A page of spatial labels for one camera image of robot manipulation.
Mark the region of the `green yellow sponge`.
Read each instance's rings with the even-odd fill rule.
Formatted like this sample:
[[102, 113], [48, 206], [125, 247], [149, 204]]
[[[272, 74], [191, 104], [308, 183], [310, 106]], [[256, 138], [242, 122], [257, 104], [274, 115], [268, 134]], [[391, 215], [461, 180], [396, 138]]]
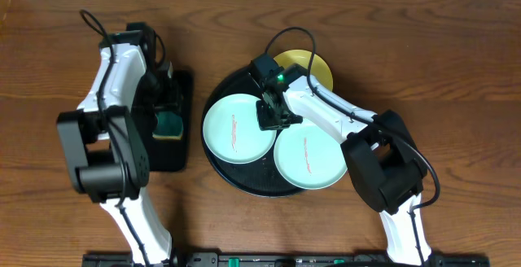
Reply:
[[157, 125], [152, 137], [159, 140], [181, 140], [184, 132], [182, 118], [174, 112], [163, 111], [156, 115]]

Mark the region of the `light blue plate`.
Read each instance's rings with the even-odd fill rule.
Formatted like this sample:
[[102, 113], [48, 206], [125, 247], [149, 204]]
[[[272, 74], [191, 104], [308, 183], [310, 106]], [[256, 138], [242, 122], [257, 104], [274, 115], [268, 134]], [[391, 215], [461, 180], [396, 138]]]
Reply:
[[258, 101], [250, 94], [232, 94], [209, 108], [203, 122], [204, 144], [218, 159], [248, 164], [260, 159], [274, 145], [277, 132], [260, 129]]
[[282, 130], [274, 163], [287, 182], [305, 190], [327, 188], [348, 171], [340, 145], [309, 120]]

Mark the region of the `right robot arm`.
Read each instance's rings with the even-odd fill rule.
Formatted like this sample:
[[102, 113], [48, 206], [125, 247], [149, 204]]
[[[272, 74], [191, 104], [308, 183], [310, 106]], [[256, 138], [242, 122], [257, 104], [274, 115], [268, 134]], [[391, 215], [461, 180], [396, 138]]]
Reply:
[[355, 191], [379, 213], [387, 256], [395, 264], [424, 266], [431, 255], [421, 225], [422, 180], [432, 170], [405, 123], [393, 111], [361, 109], [325, 88], [308, 70], [253, 66], [261, 91], [257, 118], [263, 130], [309, 120], [339, 145]]

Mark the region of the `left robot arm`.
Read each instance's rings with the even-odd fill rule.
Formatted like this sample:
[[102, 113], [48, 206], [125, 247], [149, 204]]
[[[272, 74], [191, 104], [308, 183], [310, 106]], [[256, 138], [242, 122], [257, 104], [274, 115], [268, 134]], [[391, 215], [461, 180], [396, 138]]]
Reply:
[[131, 254], [85, 256], [85, 264], [179, 266], [170, 232], [147, 190], [152, 172], [186, 167], [193, 77], [156, 50], [147, 26], [104, 35], [101, 63], [78, 107], [56, 125], [73, 189], [115, 221]]

